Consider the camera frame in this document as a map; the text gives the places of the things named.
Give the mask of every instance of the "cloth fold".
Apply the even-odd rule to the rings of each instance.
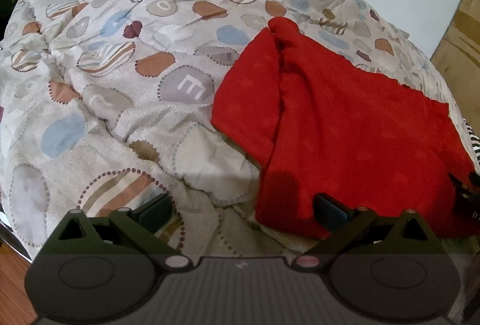
[[[448,173],[466,183],[474,167],[448,104],[355,68],[289,19],[271,19],[226,74],[212,125],[261,165],[255,217],[268,227],[327,236],[312,209],[325,192],[382,216],[416,209],[439,236],[480,231],[453,214]]]

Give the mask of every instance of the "red cloth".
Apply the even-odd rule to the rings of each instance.
[[[473,163],[448,116],[382,74],[357,69],[278,17],[245,48],[214,100],[212,124],[262,167],[256,219],[325,237],[314,194],[381,216],[418,210],[439,236],[479,233],[453,215],[454,187]]]

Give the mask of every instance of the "bed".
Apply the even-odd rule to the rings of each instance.
[[[275,16],[353,66],[448,103],[480,172],[443,78],[363,0],[18,0],[0,43],[0,187],[26,255],[70,209],[103,216],[160,193],[176,212],[157,237],[194,260],[314,246],[255,221],[259,169],[210,124],[224,75]],[[476,238],[445,244],[479,250]]]

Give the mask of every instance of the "folded red cloth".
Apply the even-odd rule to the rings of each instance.
[[[212,124],[262,167],[256,219],[303,236],[328,233],[314,219],[314,194],[382,216],[418,210],[439,236],[480,232],[452,212],[448,176],[468,181],[473,163],[448,104],[357,69],[274,18],[226,74]]]

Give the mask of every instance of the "blue spot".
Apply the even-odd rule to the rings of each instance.
[[[344,57],[345,59],[348,59],[350,62],[353,62],[353,58],[350,57],[348,54],[345,54],[344,52],[341,52],[341,51],[338,54]]]
[[[250,42],[247,34],[234,26],[223,26],[217,29],[217,39],[221,43],[245,46]]]
[[[103,41],[90,43],[88,45],[88,50],[89,51],[95,51],[95,50],[99,49],[100,47],[102,47],[104,44],[105,44],[105,42],[103,42]]]
[[[58,157],[75,145],[85,133],[85,120],[80,115],[70,115],[53,122],[43,133],[42,152],[51,158]]]
[[[128,21],[127,15],[130,13],[129,10],[120,11],[110,16],[110,18],[105,22],[104,26],[100,30],[100,36],[106,38],[107,36],[114,35],[123,25]]]
[[[307,11],[310,7],[308,0],[291,0],[291,4],[300,11]]]
[[[318,32],[318,34],[322,39],[334,45],[335,47],[341,48],[342,50],[348,50],[350,48],[350,45],[345,40],[337,39],[327,31],[321,30]]]
[[[364,2],[364,0],[354,0],[357,6],[361,9],[367,9],[367,4]]]

